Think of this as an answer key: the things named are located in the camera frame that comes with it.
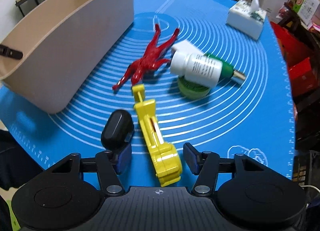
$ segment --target green lid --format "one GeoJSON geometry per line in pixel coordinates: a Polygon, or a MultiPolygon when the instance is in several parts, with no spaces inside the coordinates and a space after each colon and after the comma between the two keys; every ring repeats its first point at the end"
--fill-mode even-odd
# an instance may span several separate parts
{"type": "Polygon", "coordinates": [[[201,99],[210,92],[210,88],[187,81],[184,76],[178,77],[178,87],[184,96],[192,100],[201,99]]]}

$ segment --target white pill bottle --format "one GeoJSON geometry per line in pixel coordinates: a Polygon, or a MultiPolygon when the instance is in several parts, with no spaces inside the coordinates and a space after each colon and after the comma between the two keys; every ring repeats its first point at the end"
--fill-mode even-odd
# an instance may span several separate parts
{"type": "Polygon", "coordinates": [[[220,79],[223,63],[201,54],[176,51],[171,60],[170,73],[184,76],[187,81],[214,88],[220,79]]]}

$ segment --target red figurine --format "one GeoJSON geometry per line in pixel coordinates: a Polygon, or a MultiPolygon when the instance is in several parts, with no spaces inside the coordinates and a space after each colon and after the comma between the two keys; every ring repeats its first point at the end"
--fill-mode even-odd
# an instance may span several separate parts
{"type": "Polygon", "coordinates": [[[148,44],[146,51],[143,54],[143,57],[137,59],[135,62],[128,66],[127,71],[124,73],[124,76],[120,79],[120,81],[117,84],[115,84],[112,87],[113,90],[119,89],[129,79],[130,76],[132,76],[132,85],[137,84],[140,80],[142,80],[143,75],[146,72],[156,71],[159,69],[161,65],[171,62],[171,59],[159,58],[174,43],[179,34],[179,29],[176,28],[171,38],[159,47],[157,47],[161,30],[158,24],[155,24],[155,28],[156,33],[153,36],[151,42],[148,44]]]}

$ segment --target metal screw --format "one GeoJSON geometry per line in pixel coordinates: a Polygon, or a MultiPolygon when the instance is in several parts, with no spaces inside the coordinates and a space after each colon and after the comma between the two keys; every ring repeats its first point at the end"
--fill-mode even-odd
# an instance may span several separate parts
{"type": "Polygon", "coordinates": [[[107,191],[109,193],[116,194],[122,191],[122,187],[120,187],[119,185],[110,185],[107,187],[107,191]]]}
{"type": "Polygon", "coordinates": [[[210,188],[205,185],[199,185],[195,187],[195,191],[200,193],[200,194],[206,194],[210,191],[210,188]]]}

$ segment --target blue mat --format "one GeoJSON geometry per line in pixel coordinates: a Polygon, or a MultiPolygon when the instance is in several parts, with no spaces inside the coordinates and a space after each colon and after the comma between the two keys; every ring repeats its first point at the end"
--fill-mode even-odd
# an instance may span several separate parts
{"type": "MultiPolygon", "coordinates": [[[[286,64],[268,21],[257,42],[225,25],[228,9],[234,3],[134,0],[134,24],[103,57],[65,110],[48,115],[3,87],[0,119],[32,158],[47,169],[70,153],[93,157],[103,150],[100,134],[109,115],[115,109],[126,109],[132,114],[135,133],[132,164],[121,181],[125,187],[158,186],[133,110],[131,84],[126,83],[117,94],[111,86],[130,63],[142,57],[154,35],[154,23],[159,23],[162,30],[159,44],[179,27],[176,42],[187,39],[203,52],[223,58],[244,72],[247,80],[242,87],[224,80],[207,97],[191,101],[180,95],[177,77],[167,66],[154,76],[145,76],[146,99],[156,99],[164,139],[176,146],[180,156],[185,142],[221,157],[246,153],[291,178],[295,140],[286,64]]],[[[182,162],[184,171],[176,185],[191,187],[196,177],[182,162]]],[[[219,184],[228,178],[220,176],[219,184]]],[[[99,186],[95,174],[87,174],[85,180],[99,186]]]]}

